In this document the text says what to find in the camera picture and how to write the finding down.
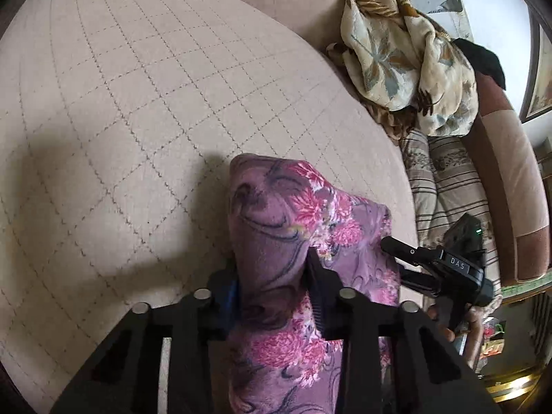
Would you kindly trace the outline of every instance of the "metal screw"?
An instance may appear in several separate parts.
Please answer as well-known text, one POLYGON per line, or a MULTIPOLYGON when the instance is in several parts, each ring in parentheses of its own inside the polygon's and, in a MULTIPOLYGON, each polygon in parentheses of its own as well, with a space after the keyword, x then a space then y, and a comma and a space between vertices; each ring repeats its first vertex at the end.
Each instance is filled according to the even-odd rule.
POLYGON ((147 313, 147 310, 150 309, 150 306, 145 302, 138 302, 132 307, 132 312, 136 315, 143 315, 147 313))
POLYGON ((357 292, 353 288, 345 287, 339 290, 341 298, 355 298, 357 292))
POLYGON ((413 302, 412 300, 407 300, 406 302, 403 302, 401 304, 402 309, 404 309, 407 313, 416 313, 420 309, 418 304, 416 302, 413 302))
POLYGON ((195 290, 194 297, 197 300, 207 300, 208 298, 211 298, 211 291, 207 288, 200 288, 195 290))

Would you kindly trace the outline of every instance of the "black device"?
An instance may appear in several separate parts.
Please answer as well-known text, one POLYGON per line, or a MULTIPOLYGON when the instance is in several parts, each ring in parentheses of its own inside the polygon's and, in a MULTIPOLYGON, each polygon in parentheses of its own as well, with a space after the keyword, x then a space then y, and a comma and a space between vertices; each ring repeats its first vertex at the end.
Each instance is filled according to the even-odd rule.
MULTIPOLYGON (((462 357, 413 302, 373 303, 343 287, 310 248, 305 284, 316 324, 327 339, 343 339, 336 414, 380 414, 380 336, 393 350, 394 388, 401 414, 498 414, 499 408, 462 357)), ((73 377, 51 414, 154 414, 164 337, 172 338, 168 414, 210 414, 208 341, 223 341, 239 313, 235 267, 211 275, 207 288, 177 304, 136 304, 73 377)))
POLYGON ((485 278, 485 250, 481 222, 464 214, 443 236, 444 246, 413 248, 393 237, 382 239, 382 250, 428 274, 400 267, 401 284, 435 298, 440 321, 456 331, 468 306, 487 306, 493 298, 492 282, 485 278))

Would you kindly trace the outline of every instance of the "picture frame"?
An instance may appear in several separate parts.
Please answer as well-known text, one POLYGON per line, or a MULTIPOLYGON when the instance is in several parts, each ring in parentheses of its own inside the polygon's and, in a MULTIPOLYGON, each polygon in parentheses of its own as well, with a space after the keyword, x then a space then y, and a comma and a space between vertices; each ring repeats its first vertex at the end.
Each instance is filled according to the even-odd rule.
POLYGON ((520 110, 524 123, 552 110, 552 42, 529 12, 531 26, 531 62, 525 97, 520 110))

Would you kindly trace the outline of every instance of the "pink floral pillow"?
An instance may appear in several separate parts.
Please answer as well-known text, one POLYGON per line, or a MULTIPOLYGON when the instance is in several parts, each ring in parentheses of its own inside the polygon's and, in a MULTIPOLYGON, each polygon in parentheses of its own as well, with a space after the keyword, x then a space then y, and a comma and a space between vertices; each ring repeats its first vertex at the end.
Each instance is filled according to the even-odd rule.
MULTIPOLYGON (((391 232, 389 211, 335 188, 306 161, 241 155, 230 174, 228 224, 242 298, 231 337, 233 410, 332 413, 342 344, 316 329, 300 284, 306 252, 315 247, 345 286, 397 305, 397 264, 379 247, 391 232)), ((384 371, 390 356, 382 338, 380 355, 384 371)))

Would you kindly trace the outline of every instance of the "painting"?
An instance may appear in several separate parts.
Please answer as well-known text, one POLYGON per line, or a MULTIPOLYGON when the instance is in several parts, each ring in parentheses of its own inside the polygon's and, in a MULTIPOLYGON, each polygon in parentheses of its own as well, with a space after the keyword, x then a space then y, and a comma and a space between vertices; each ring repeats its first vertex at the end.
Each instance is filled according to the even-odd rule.
POLYGON ((539 59, 527 118, 534 118, 552 109, 552 43, 539 27, 539 59))

